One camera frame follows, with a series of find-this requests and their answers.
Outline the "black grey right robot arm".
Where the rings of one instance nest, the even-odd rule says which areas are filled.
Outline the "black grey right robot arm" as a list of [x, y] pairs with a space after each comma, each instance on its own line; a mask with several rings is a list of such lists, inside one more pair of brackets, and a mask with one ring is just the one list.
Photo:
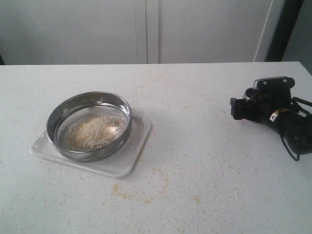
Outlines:
[[261, 81], [245, 91], [241, 99], [231, 98], [231, 115], [235, 120], [249, 120], [274, 130], [291, 158], [312, 152], [312, 114], [300, 104], [312, 105], [298, 97], [291, 97], [293, 83], [270, 84]]

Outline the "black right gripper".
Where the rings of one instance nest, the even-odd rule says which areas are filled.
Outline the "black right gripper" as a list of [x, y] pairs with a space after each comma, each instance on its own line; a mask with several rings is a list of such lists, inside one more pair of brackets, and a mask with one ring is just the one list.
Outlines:
[[294, 82], [255, 82], [255, 94], [249, 99], [230, 98], [231, 115], [235, 120], [253, 120], [265, 124], [277, 111], [293, 111], [291, 89]]

